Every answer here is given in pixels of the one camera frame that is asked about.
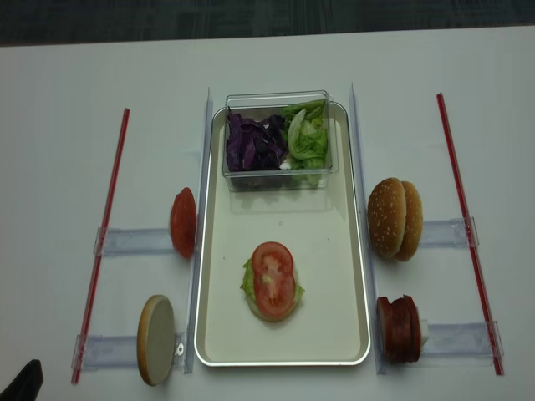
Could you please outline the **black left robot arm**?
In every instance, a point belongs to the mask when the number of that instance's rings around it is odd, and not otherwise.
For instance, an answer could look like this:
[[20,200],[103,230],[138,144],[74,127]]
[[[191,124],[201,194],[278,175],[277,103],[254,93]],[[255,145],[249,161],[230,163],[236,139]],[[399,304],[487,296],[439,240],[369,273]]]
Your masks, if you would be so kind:
[[1,401],[35,401],[43,385],[41,361],[28,362],[15,379],[1,392]]

